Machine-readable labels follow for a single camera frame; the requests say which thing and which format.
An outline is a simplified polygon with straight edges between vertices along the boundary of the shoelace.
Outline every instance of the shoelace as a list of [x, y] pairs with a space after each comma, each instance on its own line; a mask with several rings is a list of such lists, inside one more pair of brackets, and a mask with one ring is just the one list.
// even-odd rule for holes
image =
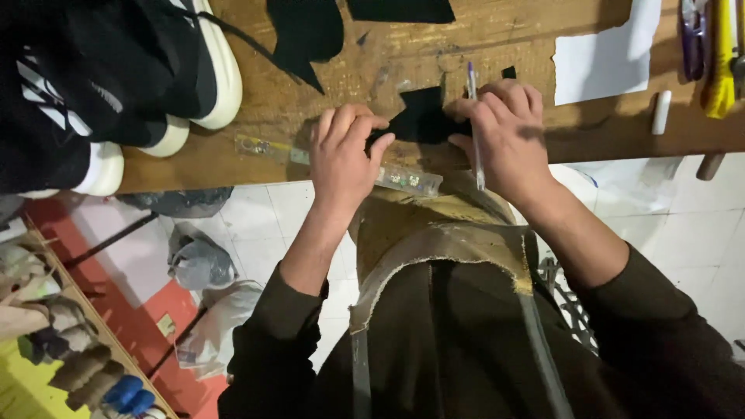
[[[36, 72], [38, 75], [41, 74], [37, 64], [34, 61], [29, 60], [27, 56], [19, 57], [17, 60], [24, 66], [27, 66], [32, 71]], [[60, 96], [54, 94], [54, 89], [52, 89], [47, 79], [44, 79], [45, 90], [40, 89], [36, 84], [31, 83], [29, 80], [23, 77], [21, 77], [21, 83], [23, 84], [23, 86], [25, 86], [27, 89], [29, 89], [42, 99], [41, 102], [28, 99], [29, 102], [36, 104], [39, 107], [54, 109], [62, 114], [65, 121], [65, 124], [63, 126], [65, 138], [60, 141], [60, 139], [55, 137], [54, 139], [55, 141], [57, 141], [57, 145], [65, 145], [73, 136], [77, 135], [75, 129], [70, 124], [69, 108], [65, 104], [65, 100]]]
[[290, 78], [295, 83], [302, 84], [302, 81], [296, 75], [292, 74], [284, 66], [279, 65], [279, 63], [277, 63], [276, 60], [274, 59], [274, 55], [271, 52], [269, 52], [269, 50], [266, 49], [262, 44], [260, 44], [259, 41], [253, 39], [249, 34], [243, 32], [237, 27], [229, 24], [228, 22], [223, 21], [222, 19], [216, 17], [215, 15], [211, 13], [207, 13], [207, 12], [194, 13], [189, 10], [182, 9], [181, 7], [174, 6], [170, 2], [164, 2], [164, 3], [159, 3], [159, 4], [160, 4], [160, 7], [166, 13], [172, 13], [175, 16], [181, 16], [181, 17], [192, 19], [194, 20], [194, 23], [197, 23], [197, 20], [199, 18], [204, 18], [214, 23], [215, 25], [219, 26], [220, 29], [222, 29], [223, 31], [236, 35], [237, 37], [241, 38], [245, 43], [250, 45], [251, 48], [253, 48], [256, 52], [258, 52], [264, 58], [269, 60], [269, 62], [272, 63], [276, 68], [282, 70], [282, 72], [290, 76]]

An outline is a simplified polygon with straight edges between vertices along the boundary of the zipper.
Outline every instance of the zipper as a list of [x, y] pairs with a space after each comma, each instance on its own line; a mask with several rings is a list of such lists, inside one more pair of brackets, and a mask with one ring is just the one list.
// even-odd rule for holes
[[437, 335], [437, 314], [434, 311], [434, 287], [432, 286], [432, 263], [427, 262], [428, 282], [429, 282], [429, 310], [432, 318], [432, 334], [434, 335], [434, 350], [436, 353], [436, 363], [434, 366], [434, 386], [437, 393], [437, 417], [445, 419], [445, 398], [443, 392], [443, 380], [440, 371], [440, 339]]

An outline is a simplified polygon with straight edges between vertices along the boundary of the dark sleeve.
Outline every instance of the dark sleeve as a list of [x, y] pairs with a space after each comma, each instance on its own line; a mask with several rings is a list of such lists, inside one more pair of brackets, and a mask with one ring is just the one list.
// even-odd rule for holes
[[320, 339], [318, 315], [329, 293], [314, 297], [285, 283], [279, 265], [251, 317], [233, 330], [233, 381], [218, 400], [221, 419], [297, 416], [315, 379], [308, 357]]
[[745, 369], [694, 302], [630, 246], [626, 268], [580, 293], [600, 357], [669, 393], [692, 417], [745, 417]]

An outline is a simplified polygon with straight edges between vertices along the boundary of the pen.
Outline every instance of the pen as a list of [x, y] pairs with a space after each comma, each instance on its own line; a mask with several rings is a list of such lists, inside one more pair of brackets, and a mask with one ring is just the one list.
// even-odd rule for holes
[[[473, 72], [473, 63], [468, 63], [468, 98], [476, 100], [476, 74]], [[485, 187], [484, 181], [484, 164], [481, 162], [481, 147], [478, 145], [478, 135], [476, 132], [472, 135], [473, 138], [473, 151], [476, 159], [476, 187], [478, 190], [483, 191]]]

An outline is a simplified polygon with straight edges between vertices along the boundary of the purple scissors handle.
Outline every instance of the purple scissors handle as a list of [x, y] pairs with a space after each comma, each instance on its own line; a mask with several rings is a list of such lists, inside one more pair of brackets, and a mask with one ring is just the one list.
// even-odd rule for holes
[[698, 81], [705, 70], [706, 18], [699, 14], [698, 25], [682, 19], [683, 67], [688, 81]]

